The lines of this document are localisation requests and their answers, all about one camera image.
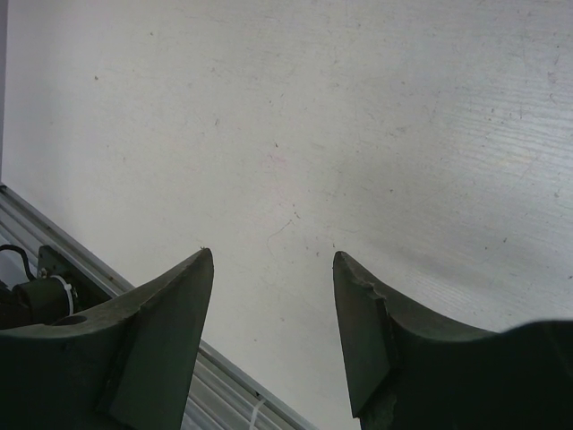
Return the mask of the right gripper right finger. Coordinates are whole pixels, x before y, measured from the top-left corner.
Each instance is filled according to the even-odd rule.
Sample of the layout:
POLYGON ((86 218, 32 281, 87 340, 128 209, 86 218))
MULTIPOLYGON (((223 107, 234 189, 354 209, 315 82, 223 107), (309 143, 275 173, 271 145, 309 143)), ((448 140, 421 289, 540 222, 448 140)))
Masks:
POLYGON ((482 330, 421 305, 341 251, 333 283, 362 428, 571 428, 571 322, 482 330))

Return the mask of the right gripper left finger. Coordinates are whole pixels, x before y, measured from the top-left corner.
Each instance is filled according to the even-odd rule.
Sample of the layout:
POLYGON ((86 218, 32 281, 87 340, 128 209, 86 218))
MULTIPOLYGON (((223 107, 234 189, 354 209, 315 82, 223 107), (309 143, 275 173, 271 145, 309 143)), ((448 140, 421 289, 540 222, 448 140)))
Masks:
POLYGON ((2 331, 2 428, 179 428, 213 278, 202 249, 103 304, 2 331))

